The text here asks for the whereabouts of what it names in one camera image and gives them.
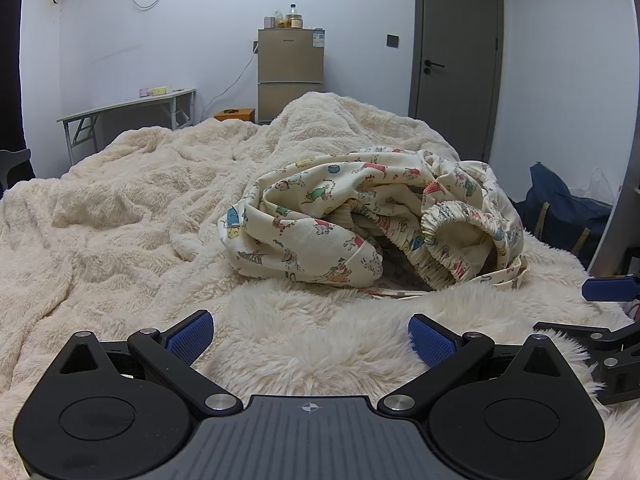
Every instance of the metal screw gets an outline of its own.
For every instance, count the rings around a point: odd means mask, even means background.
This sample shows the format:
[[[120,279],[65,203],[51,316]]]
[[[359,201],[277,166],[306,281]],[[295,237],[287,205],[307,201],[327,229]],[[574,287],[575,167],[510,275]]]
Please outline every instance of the metal screw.
[[[383,404],[395,412],[404,412],[415,406],[415,400],[408,395],[389,395],[385,397]]]
[[[236,405],[236,398],[229,394],[210,395],[204,400],[205,406],[218,412],[228,410]]]

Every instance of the bed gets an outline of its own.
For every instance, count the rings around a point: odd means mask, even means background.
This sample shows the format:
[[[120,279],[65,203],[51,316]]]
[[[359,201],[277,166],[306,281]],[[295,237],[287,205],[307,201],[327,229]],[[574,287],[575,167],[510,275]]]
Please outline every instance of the bed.
[[[363,146],[458,155],[426,124],[334,94],[309,93],[269,126],[239,120],[122,133],[60,179],[17,184],[0,202],[0,478],[25,478],[12,423],[69,336],[121,340],[199,308],[213,344],[194,365],[247,402],[251,394],[366,394],[377,400],[422,373],[406,336],[423,312],[457,333],[520,344],[537,320],[617,329],[616,304],[580,295],[571,254],[527,235],[519,290],[467,283],[413,300],[251,280],[225,259],[217,220],[257,177],[305,156]],[[554,336],[595,400],[585,354]],[[607,440],[594,480],[640,478],[640,404],[597,405]]]

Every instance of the refrigerator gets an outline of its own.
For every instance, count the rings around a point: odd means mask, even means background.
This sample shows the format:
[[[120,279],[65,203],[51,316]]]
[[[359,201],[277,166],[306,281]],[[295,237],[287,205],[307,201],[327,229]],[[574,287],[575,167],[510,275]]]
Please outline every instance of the refrigerator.
[[[270,123],[307,92],[321,92],[324,30],[258,30],[258,124]]]

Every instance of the chair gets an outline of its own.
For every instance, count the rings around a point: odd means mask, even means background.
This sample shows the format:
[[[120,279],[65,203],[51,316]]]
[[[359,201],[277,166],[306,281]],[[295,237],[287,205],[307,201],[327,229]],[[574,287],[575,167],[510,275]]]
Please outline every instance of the chair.
[[[31,150],[20,150],[19,152],[8,152],[0,150],[0,185],[2,191],[9,189],[7,175],[9,170],[18,164],[22,164],[31,158]]]

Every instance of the yellow item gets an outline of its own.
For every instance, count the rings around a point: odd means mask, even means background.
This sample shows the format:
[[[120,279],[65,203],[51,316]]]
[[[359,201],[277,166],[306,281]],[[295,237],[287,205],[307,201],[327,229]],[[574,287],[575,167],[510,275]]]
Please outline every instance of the yellow item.
[[[255,119],[255,108],[229,108],[218,112],[213,117],[219,121],[224,121],[225,119],[240,119],[241,121],[253,123]]]

